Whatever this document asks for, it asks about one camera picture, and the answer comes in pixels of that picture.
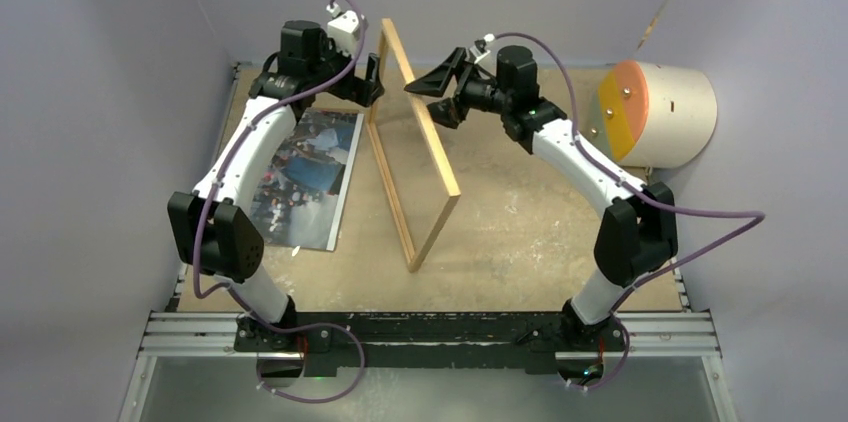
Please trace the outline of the light wooden picture frame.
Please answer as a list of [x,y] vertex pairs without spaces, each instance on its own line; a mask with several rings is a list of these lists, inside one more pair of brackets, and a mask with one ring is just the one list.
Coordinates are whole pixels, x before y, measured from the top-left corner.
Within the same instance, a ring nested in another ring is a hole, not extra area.
[[[396,62],[403,82],[409,83],[414,79],[414,71],[402,37],[398,32],[395,22],[389,17],[382,18],[379,23],[377,55],[380,58],[377,64],[377,74],[379,76],[382,76],[385,72],[386,61],[392,59]],[[392,226],[400,244],[405,270],[410,274],[415,274],[421,270],[439,237],[442,235],[447,222],[450,220],[458,202],[461,200],[462,191],[455,171],[449,161],[443,141],[435,127],[435,122],[427,113],[422,98],[417,95],[406,95],[405,98],[408,100],[417,132],[421,136],[424,147],[426,148],[428,160],[433,165],[437,175],[437,186],[445,196],[444,203],[440,206],[433,222],[430,224],[426,236],[419,245],[413,239],[408,217],[404,212],[400,198],[398,184],[395,180],[390,161],[386,154],[385,144],[380,134],[380,105],[378,103],[366,111],[365,129],[367,140],[370,143],[376,162],[381,192],[388,204]]]

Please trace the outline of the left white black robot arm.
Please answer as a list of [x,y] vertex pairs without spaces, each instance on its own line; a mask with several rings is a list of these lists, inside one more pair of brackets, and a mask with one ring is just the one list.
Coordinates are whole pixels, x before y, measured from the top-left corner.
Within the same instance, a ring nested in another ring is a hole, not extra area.
[[260,339],[275,351],[292,347],[300,326],[295,302],[262,265],[265,240],[250,218],[254,195],[266,175],[279,175],[308,195],[343,186],[345,159],[358,137],[353,130],[321,128],[305,136],[305,154],[292,148],[279,156],[279,164],[272,159],[317,95],[370,107],[383,94],[377,55],[369,56],[365,77],[355,74],[366,27],[364,17],[352,11],[326,25],[286,22],[278,50],[250,85],[223,153],[191,191],[176,191],[167,203],[179,257],[193,270],[196,297],[211,293],[201,288],[201,276],[213,277],[213,290],[227,290],[260,324]]

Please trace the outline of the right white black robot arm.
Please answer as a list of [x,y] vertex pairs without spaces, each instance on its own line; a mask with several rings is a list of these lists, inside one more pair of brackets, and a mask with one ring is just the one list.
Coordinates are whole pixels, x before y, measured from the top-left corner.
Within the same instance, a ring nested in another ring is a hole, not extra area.
[[511,140],[565,175],[596,210],[596,268],[562,309],[561,334],[569,346],[584,349],[596,341],[626,290],[676,256],[676,217],[661,208],[673,204],[671,189],[645,184],[582,141],[567,113],[541,95],[528,48],[499,49],[494,72],[457,48],[404,89],[431,98],[431,119],[447,128],[457,128],[472,110],[498,115]]

